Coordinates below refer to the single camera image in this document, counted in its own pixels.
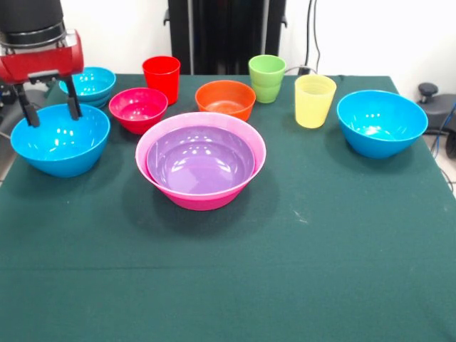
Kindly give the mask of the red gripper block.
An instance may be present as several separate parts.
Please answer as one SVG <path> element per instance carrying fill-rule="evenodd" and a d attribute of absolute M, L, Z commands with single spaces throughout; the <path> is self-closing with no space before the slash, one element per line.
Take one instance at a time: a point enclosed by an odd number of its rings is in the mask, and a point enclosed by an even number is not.
<path fill-rule="evenodd" d="M 82 43 L 76 30 L 68 30 L 63 40 L 40 48 L 1 47 L 1 79 L 15 84 L 24 117 L 28 125 L 35 128 L 40 125 L 40 120 L 22 83 L 41 76 L 65 76 L 68 109 L 72 119 L 79 120 L 82 112 L 72 75 L 82 72 L 83 68 Z"/>

